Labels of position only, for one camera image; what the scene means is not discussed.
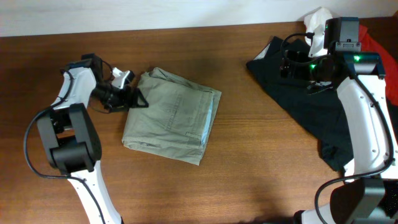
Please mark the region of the khaki green shorts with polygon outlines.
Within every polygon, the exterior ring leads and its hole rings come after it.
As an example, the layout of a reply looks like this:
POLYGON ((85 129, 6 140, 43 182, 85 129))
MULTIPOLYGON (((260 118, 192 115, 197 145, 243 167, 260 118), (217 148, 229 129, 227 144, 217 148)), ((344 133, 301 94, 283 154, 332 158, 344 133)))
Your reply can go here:
POLYGON ((143 73, 138 87, 149 105, 129 110, 124 147, 199 165, 221 92, 158 67, 143 73))

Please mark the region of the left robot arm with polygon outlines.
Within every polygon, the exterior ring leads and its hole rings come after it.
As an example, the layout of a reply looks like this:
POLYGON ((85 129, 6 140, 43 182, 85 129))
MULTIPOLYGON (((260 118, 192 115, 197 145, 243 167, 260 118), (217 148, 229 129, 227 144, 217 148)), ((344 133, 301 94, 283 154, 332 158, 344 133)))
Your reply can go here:
POLYGON ((87 112, 92 98, 107 113, 146 108, 148 102, 134 86, 132 71, 110 66, 95 54, 82 55, 77 62, 61 69, 63 85, 57 99, 33 119, 45 155, 58 175, 46 179, 65 179, 79 197, 90 223, 123 223, 111 201, 101 171, 102 146, 87 112))

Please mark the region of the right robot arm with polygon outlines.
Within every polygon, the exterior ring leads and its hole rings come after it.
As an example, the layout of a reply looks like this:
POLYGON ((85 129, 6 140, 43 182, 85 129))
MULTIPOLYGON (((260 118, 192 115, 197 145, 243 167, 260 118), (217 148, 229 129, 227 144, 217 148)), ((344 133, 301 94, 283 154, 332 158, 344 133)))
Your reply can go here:
POLYGON ((397 143, 386 103, 381 56, 364 52, 356 17, 328 19, 327 53, 314 57, 282 50, 281 77, 334 88, 345 110, 353 147, 347 173, 326 205, 295 213, 295 223, 396 223, 397 143))

